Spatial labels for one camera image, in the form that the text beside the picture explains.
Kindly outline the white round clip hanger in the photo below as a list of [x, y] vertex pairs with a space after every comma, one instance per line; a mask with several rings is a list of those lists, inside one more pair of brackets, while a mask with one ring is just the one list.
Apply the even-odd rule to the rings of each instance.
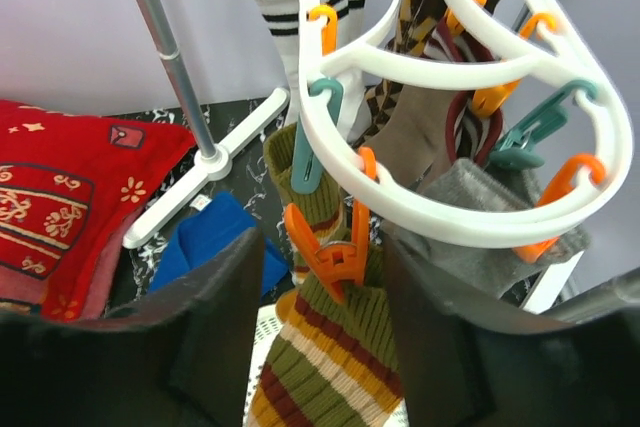
[[[582, 41], [557, 0], [526, 0], [537, 14], [550, 14], [544, 51], [502, 26], [473, 0], [444, 0], [481, 44], [498, 54], [493, 62], [442, 62], [413, 58], [380, 46], [403, 0], [369, 31], [327, 56], [319, 54], [316, 28], [301, 29], [302, 81], [326, 80], [356, 67], [400, 83], [413, 95], [413, 114], [390, 119], [406, 147], [394, 159], [425, 174], [417, 191], [409, 179], [378, 164], [369, 180], [341, 138], [328, 111], [304, 95], [301, 123], [324, 168], [356, 199], [385, 219], [385, 231], [412, 249], [425, 264], [458, 274], [494, 294], [534, 274], [575, 266], [588, 247], [582, 223], [617, 193], [633, 157], [633, 132], [626, 106], [606, 72]], [[485, 167], [505, 139], [500, 112], [474, 116], [474, 147], [457, 151], [456, 130], [471, 112], [470, 96], [532, 76], [565, 96], [591, 118], [596, 149], [568, 160], [548, 188], [538, 192], [529, 173], [505, 170], [494, 177]]]

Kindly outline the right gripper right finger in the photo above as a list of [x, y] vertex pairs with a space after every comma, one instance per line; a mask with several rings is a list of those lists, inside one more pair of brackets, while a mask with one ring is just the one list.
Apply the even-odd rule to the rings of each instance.
[[384, 245], [399, 375], [413, 426], [635, 426], [639, 310], [567, 323], [521, 310]]

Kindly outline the green striped sock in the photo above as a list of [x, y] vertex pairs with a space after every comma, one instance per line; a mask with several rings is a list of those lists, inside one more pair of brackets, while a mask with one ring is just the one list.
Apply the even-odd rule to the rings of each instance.
[[284, 207], [295, 204], [322, 245], [348, 237], [342, 190], [323, 169], [295, 123], [271, 134], [263, 146], [271, 181]]
[[383, 279], [372, 243], [363, 285], [337, 303], [309, 276], [261, 369], [249, 426], [382, 426], [404, 397]]

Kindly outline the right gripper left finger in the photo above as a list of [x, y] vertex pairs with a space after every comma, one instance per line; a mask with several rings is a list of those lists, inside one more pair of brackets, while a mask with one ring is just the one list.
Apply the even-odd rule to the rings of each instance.
[[1, 314], [5, 426], [239, 426], [260, 304], [264, 239], [96, 320]]

